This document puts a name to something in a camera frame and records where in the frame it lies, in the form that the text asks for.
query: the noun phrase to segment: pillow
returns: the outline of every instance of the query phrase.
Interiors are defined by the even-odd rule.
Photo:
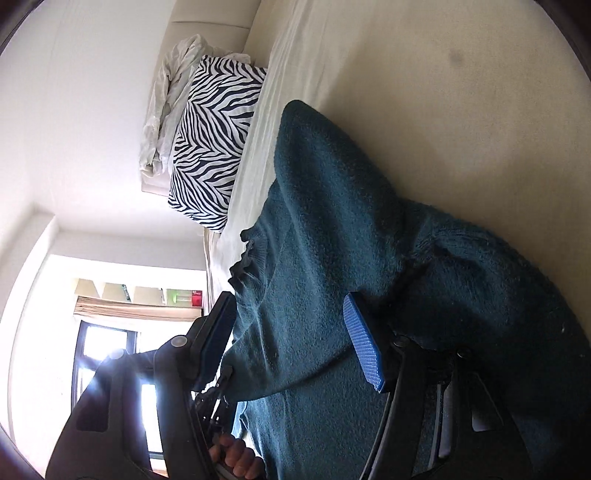
[[[173,144],[168,204],[221,232],[266,69],[204,55]]]

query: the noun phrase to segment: bright window light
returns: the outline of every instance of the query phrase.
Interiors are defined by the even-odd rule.
[[[148,450],[161,453],[162,442],[160,440],[160,429],[158,428],[158,414],[156,413],[155,385],[142,385],[142,420],[146,429]]]
[[[90,368],[79,368],[78,369],[78,392],[77,398],[80,398],[86,387],[90,384],[90,381],[94,378],[95,371]]]
[[[177,335],[186,335],[191,323],[188,322],[152,322],[149,328],[138,332],[139,353],[158,350],[164,342]]]
[[[95,360],[104,360],[113,350],[127,346],[127,332],[91,326],[86,331],[84,355]]]

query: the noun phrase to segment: white bed sheet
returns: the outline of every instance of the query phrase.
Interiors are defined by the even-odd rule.
[[[343,128],[400,195],[507,240],[591,333],[591,83],[532,0],[263,0],[247,51],[269,71],[220,235],[210,299],[274,180],[281,112]]]

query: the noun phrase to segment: crumpled white sheet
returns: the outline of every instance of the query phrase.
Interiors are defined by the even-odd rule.
[[[142,132],[139,169],[147,177],[172,171],[174,136],[189,98],[191,79],[203,55],[251,62],[246,54],[212,47],[201,35],[182,40],[166,54],[154,81]]]

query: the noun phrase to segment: finger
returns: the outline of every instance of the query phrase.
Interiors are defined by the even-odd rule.
[[[240,460],[242,452],[244,452],[245,448],[246,443],[244,443],[244,440],[236,440],[234,444],[226,451],[226,465],[234,468],[238,460]]]
[[[246,475],[244,475],[244,477],[246,478],[246,480],[254,480],[255,478],[261,476],[264,471],[265,462],[262,461],[261,457],[256,457],[252,462],[251,467],[248,469],[248,472],[246,472]]]
[[[244,476],[248,469],[251,467],[253,461],[255,459],[255,452],[251,448],[247,448],[242,452],[240,460],[236,462],[234,466],[234,475],[238,478]]]
[[[222,435],[220,435],[219,440],[217,441],[221,446],[229,448],[232,445],[234,445],[234,442],[236,441],[236,439],[234,438],[233,435],[230,435],[229,433],[224,433]]]
[[[218,463],[222,457],[222,448],[219,445],[214,445],[209,449],[209,456],[213,463]]]

